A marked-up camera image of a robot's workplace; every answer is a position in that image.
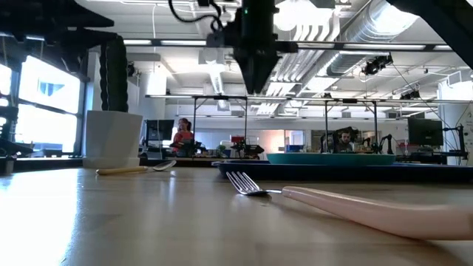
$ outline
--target woman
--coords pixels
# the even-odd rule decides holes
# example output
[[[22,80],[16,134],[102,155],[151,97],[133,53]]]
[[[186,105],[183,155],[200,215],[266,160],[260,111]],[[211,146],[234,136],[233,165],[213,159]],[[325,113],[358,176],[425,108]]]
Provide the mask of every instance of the woman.
[[[187,118],[181,118],[179,119],[178,125],[179,127],[177,129],[176,135],[174,136],[173,142],[191,144],[192,140],[194,139],[194,134],[191,132],[191,123],[187,120]],[[187,151],[185,149],[173,148],[173,151],[176,152],[178,157],[187,156]]]

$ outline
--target teal tray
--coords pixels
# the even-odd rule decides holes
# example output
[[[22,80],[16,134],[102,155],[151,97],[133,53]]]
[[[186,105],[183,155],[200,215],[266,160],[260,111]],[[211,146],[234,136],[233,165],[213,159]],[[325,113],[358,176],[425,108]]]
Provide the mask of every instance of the teal tray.
[[[267,154],[271,164],[312,166],[390,166],[395,155],[389,154],[318,154],[284,153]]]

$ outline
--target wooden table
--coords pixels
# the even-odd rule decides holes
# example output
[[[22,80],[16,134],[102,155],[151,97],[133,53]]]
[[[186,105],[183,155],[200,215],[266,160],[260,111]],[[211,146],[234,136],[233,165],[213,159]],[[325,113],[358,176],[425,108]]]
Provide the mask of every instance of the wooden table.
[[[293,185],[399,202],[473,202],[473,187],[464,185]],[[0,232],[6,266],[473,265],[473,242],[413,241],[279,195],[244,197],[212,168],[2,177]]]

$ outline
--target computer monitor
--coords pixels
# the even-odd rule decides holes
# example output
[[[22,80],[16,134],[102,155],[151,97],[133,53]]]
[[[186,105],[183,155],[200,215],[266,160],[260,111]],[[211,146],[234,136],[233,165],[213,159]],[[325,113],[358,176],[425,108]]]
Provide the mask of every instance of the computer monitor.
[[[147,140],[171,140],[174,120],[147,120],[146,139]]]
[[[439,120],[410,118],[407,120],[409,128],[409,144],[414,145],[443,145],[442,122]]]

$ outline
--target window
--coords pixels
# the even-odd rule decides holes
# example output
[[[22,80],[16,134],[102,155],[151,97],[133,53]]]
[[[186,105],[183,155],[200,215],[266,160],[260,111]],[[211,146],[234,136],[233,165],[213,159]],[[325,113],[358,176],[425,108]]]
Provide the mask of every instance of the window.
[[[10,94],[11,83],[12,83],[12,70],[0,64],[0,92],[3,95]]]
[[[79,79],[64,71],[31,56],[23,63],[20,99],[76,114],[80,91]]]
[[[77,118],[34,106],[20,104],[16,141],[34,143],[34,150],[54,149],[74,152]]]

